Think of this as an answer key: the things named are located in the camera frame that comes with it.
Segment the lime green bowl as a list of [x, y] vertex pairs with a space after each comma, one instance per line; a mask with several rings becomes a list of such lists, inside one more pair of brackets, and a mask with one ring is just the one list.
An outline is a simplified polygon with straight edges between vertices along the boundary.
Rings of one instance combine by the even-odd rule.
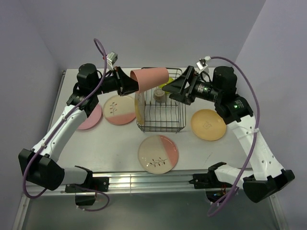
[[171, 83], [174, 79], [169, 77], [168, 81], [166, 83], [163, 83], [161, 85], [158, 86], [158, 88], [162, 89], [164, 86], [166, 86], [167, 84]]

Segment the cream and yellow plate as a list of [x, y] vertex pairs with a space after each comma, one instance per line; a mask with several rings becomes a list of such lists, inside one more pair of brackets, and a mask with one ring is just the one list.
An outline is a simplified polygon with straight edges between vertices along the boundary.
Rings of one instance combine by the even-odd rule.
[[135, 115], [137, 122], [141, 125], [144, 125], [145, 123], [145, 96], [144, 93], [135, 93], [134, 98], [134, 105], [135, 105]]

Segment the salmon pink cup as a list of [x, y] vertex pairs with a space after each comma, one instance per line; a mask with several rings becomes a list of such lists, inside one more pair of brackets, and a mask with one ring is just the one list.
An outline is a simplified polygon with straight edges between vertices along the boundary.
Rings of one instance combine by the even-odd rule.
[[166, 68], [136, 69], [130, 71], [130, 77], [138, 83], [136, 93], [142, 93], [167, 83], [169, 73]]

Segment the small speckled ceramic cup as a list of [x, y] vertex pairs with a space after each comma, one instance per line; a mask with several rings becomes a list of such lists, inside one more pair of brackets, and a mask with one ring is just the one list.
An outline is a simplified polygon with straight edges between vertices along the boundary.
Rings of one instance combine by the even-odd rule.
[[161, 88], [156, 88], [153, 92], [153, 98], [155, 101], [159, 103], [163, 103], [165, 101], [165, 91], [163, 91]]

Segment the orange round plate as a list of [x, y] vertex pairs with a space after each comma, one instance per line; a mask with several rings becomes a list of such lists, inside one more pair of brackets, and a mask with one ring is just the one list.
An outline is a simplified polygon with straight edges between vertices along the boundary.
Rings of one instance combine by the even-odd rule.
[[193, 133], [200, 139], [216, 141], [226, 133], [224, 120], [210, 109], [202, 109], [195, 112], [190, 121]]

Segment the solid pink plate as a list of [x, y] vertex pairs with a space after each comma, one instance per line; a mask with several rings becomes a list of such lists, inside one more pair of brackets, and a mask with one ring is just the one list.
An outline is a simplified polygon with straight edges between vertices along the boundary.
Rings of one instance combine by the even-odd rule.
[[100, 122], [102, 117], [103, 117], [102, 107], [100, 104], [98, 104], [94, 108], [90, 116], [82, 124], [79, 125], [78, 130], [83, 131], [93, 128]]

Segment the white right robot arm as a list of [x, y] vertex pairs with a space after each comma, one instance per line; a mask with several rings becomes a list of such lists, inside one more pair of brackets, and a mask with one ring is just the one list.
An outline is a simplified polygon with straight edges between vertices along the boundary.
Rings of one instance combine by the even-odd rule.
[[229, 188], [232, 195], [238, 188], [254, 203], [283, 189], [295, 175], [285, 169], [275, 158], [259, 131], [259, 119], [254, 116], [247, 100], [236, 92], [237, 76], [232, 67], [216, 67], [213, 78], [205, 81], [203, 73], [188, 66], [174, 84], [179, 101], [191, 104], [195, 99], [213, 102], [215, 109], [195, 112], [190, 124], [193, 133], [207, 141], [220, 139], [226, 131], [232, 131], [246, 154], [248, 170], [218, 162], [207, 173], [194, 174], [191, 184], [196, 189]]

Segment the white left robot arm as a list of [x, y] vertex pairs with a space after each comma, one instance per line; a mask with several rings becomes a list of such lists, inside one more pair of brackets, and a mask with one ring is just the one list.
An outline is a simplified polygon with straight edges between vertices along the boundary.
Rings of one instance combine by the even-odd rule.
[[23, 174], [23, 192], [28, 193], [26, 183], [31, 182], [44, 191], [54, 191], [61, 185], [74, 184], [82, 191], [94, 185], [93, 172], [84, 167], [62, 168], [57, 164], [67, 142], [77, 128], [94, 112], [99, 104], [98, 96], [117, 92], [119, 96], [145, 92], [167, 83], [170, 68], [142, 68], [141, 78], [128, 76], [121, 67], [99, 71], [94, 64], [79, 67], [77, 82], [66, 106], [47, 134], [30, 150], [22, 149], [18, 155]]

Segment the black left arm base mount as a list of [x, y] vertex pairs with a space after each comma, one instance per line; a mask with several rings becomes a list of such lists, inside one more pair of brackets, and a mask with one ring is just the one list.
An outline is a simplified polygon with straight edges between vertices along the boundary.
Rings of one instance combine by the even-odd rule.
[[[75, 204], [77, 208], [88, 211], [100, 211], [105, 209], [110, 202], [109, 196], [105, 193], [108, 191], [109, 178], [108, 177], [94, 177], [91, 170], [81, 166], [75, 166], [78, 169], [77, 172], [85, 173], [85, 177], [81, 178], [81, 183], [70, 183], [65, 185], [65, 193], [75, 194]], [[102, 195], [106, 198], [105, 204], [97, 209], [90, 209], [98, 195]]]

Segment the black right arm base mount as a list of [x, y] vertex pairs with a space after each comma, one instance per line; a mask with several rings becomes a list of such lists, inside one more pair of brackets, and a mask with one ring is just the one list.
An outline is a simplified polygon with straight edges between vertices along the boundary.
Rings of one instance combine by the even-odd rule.
[[195, 173], [192, 175], [192, 180], [189, 181], [190, 184], [194, 186], [195, 189], [214, 189], [220, 188], [220, 191], [209, 191], [206, 192], [207, 199], [209, 203], [215, 203], [218, 199], [226, 194], [226, 189], [231, 188], [232, 185], [226, 182], [221, 182], [215, 175], [215, 171], [221, 166], [226, 165], [225, 162], [219, 162], [208, 168], [207, 173]]

